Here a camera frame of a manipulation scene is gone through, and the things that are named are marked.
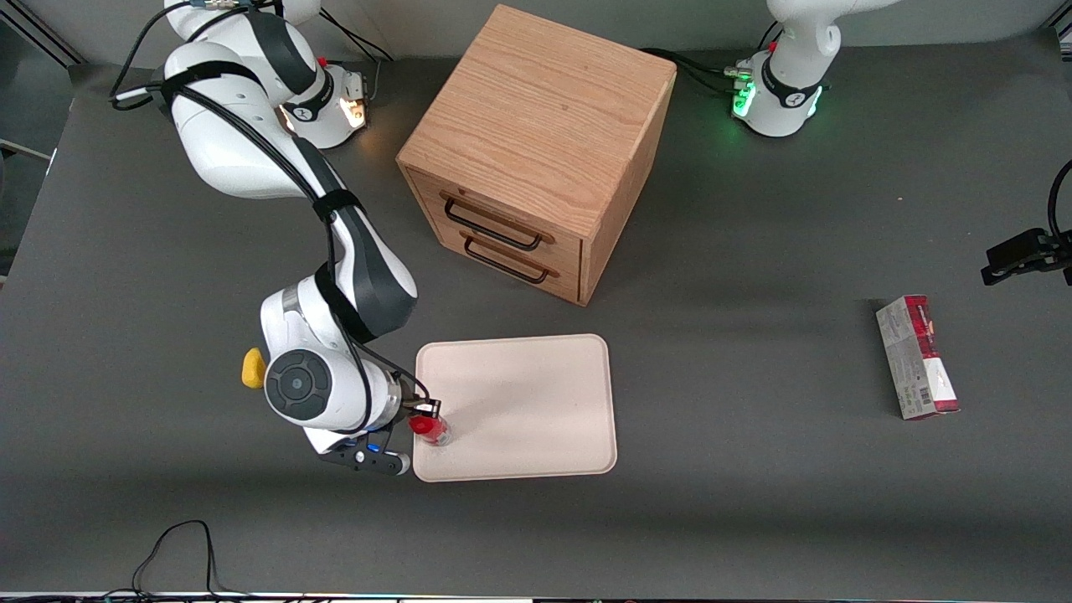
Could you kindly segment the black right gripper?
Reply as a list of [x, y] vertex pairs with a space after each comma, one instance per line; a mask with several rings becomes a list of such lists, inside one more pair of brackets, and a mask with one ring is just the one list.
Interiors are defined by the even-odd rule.
[[410, 389], [402, 389], [399, 394], [399, 403], [397, 410], [394, 410], [394, 416], [392, 416], [392, 424], [399, 423], [399, 421], [407, 420], [411, 415], [414, 416], [425, 416], [430, 417], [430, 420], [440, 420], [441, 402], [440, 401], [421, 401], [419, 405], [419, 395]]

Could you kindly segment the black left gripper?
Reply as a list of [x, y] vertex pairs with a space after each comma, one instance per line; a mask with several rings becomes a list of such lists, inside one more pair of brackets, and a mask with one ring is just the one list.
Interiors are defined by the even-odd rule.
[[1069, 230], [1052, 234], [1032, 227], [994, 245], [987, 251], [987, 266], [981, 269], [981, 276], [984, 286], [995, 286], [1010, 277], [1034, 271], [1060, 271], [1064, 283], [1072, 286]]

